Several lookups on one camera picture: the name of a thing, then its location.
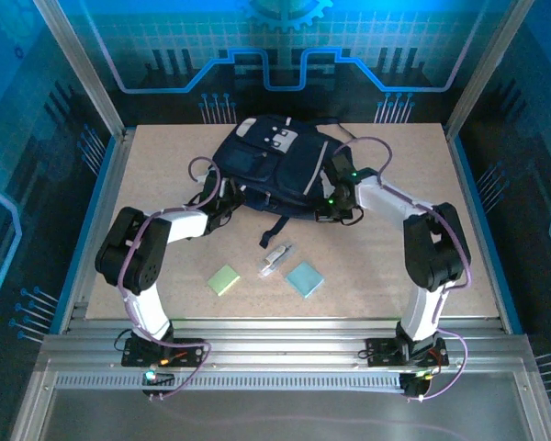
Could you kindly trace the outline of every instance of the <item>robotic arm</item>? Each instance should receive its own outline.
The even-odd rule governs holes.
[[[467,262],[470,260],[455,208],[448,203],[432,206],[414,199],[388,184],[375,170],[355,170],[344,155],[334,156],[324,171],[335,189],[322,210],[323,217],[346,219],[353,209],[372,210],[404,234],[405,265],[413,282],[410,301],[397,324],[395,338],[366,341],[368,365],[427,368],[429,360],[434,363],[428,355],[435,351],[444,357],[442,364],[446,366],[448,359],[437,325],[448,291],[465,269],[457,249],[463,250]],[[200,199],[211,194],[216,182],[216,174],[210,172]],[[159,216],[145,230],[130,259],[123,286],[128,291],[124,301],[135,325],[134,338],[140,345],[148,346],[146,363],[169,359],[172,351],[160,343],[177,342],[156,286],[166,245],[211,233],[223,226],[243,201],[244,195],[234,182],[221,179],[219,192],[207,205]],[[96,257],[96,270],[108,284],[118,284],[129,248],[149,216],[133,208],[124,208],[118,214]],[[412,394],[420,395],[420,388]]]

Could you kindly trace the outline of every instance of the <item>backpack strap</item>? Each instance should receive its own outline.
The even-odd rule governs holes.
[[[341,125],[338,118],[315,118],[308,121],[307,124],[309,124],[310,126],[330,126],[332,124],[336,124],[337,126],[339,126],[339,129],[344,131],[345,134],[349,136],[352,140],[356,138],[353,133],[351,133],[348,129]]]
[[[286,216],[282,216],[281,218],[279,218],[279,220],[275,223],[274,227],[271,230],[264,232],[264,235],[261,238],[261,242],[259,242],[259,246],[264,249],[267,248],[267,245],[269,244],[271,238],[278,235],[279,232],[281,232],[282,229],[286,226],[289,220],[290,218]]]

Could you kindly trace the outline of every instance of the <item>blue sticky note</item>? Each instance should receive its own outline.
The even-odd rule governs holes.
[[[324,277],[312,266],[302,262],[287,275],[286,280],[305,299],[324,282]]]

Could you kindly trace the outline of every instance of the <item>green sticky note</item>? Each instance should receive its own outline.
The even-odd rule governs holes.
[[[208,285],[214,292],[221,296],[240,278],[241,276],[239,276],[234,269],[225,265],[208,280]]]

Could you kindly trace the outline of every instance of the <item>gear logo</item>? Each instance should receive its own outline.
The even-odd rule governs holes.
[[[312,19],[324,17],[324,8],[331,7],[332,0],[241,0],[240,8],[247,18],[270,30],[280,28],[288,32],[300,30],[301,25],[312,26]]]
[[[32,35],[35,21],[36,9],[31,0],[0,0],[0,28],[16,44]]]

